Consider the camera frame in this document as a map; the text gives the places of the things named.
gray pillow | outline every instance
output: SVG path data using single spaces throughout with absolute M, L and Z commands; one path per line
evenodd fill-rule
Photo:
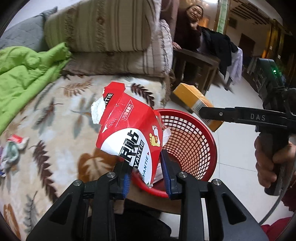
M 6 30 L 0 38 L 0 49 L 25 46 L 36 52 L 49 50 L 43 32 L 46 19 L 57 12 L 57 7 L 26 19 Z

red trash basket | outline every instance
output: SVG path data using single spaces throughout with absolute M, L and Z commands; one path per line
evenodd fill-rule
M 172 160 L 177 161 L 182 171 L 190 173 L 197 179 L 208 181 L 217 164 L 217 147 L 215 140 L 204 123 L 183 111 L 159 109 L 161 118 L 172 135 L 163 147 Z M 142 181 L 139 173 L 132 173 L 132 181 L 142 190 L 163 198 L 168 198 L 163 181 L 152 188 Z

woman's hand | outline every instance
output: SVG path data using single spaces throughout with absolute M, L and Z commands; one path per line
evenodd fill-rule
M 173 42 L 173 48 L 174 48 L 174 49 L 182 49 L 182 48 L 180 47 L 180 45 L 177 44 L 176 42 Z
M 269 188 L 277 179 L 276 174 L 273 172 L 274 164 L 283 164 L 287 162 L 287 169 L 291 170 L 293 168 L 296 146 L 291 142 L 274 154 L 272 160 L 270 160 L 263 152 L 259 137 L 255 140 L 254 146 L 256 149 L 255 157 L 257 159 L 256 169 L 258 171 L 258 181 L 263 187 Z
M 198 21 L 190 23 L 190 27 L 191 27 L 192 30 L 197 30 L 197 26 L 198 26 Z

dark doorway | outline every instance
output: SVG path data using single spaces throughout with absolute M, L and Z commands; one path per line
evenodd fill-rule
M 242 34 L 241 39 L 239 41 L 239 48 L 242 49 L 244 57 L 243 57 L 243 64 L 244 66 L 248 66 L 252 56 L 253 56 L 253 51 L 255 47 L 256 42 L 249 38 L 248 36 Z

